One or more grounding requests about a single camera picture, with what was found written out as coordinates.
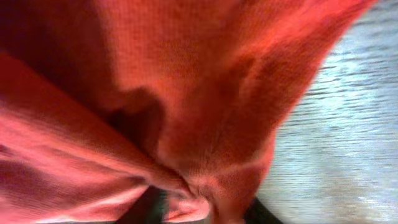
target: wood grain surface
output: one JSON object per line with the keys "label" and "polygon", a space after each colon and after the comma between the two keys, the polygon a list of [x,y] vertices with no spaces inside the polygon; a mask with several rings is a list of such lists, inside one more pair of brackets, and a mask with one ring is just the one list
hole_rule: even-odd
{"label": "wood grain surface", "polygon": [[329,54],[280,128],[258,196],[286,223],[398,223],[398,0]]}

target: red cloth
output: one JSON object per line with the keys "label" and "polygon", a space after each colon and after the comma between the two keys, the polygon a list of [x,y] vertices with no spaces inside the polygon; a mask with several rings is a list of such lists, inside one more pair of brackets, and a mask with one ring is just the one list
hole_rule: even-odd
{"label": "red cloth", "polygon": [[1,7],[0,220],[239,222],[275,132],[373,0],[15,0]]}

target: red fabric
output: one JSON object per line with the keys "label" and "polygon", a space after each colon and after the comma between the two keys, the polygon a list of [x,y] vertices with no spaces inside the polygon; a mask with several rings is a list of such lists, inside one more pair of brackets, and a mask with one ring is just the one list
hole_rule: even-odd
{"label": "red fabric", "polygon": [[275,132],[373,0],[2,2],[2,223],[239,222]]}

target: garment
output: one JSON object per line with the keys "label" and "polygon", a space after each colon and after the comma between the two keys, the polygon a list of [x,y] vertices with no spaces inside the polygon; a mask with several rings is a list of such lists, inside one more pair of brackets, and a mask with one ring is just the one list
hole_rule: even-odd
{"label": "garment", "polygon": [[278,126],[373,0],[2,2],[2,223],[239,223]]}

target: cloth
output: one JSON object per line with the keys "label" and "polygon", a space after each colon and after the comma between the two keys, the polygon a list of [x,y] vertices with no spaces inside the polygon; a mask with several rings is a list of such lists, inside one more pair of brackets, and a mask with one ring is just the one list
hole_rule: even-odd
{"label": "cloth", "polygon": [[2,223],[239,223],[278,126],[373,0],[13,0],[1,7]]}

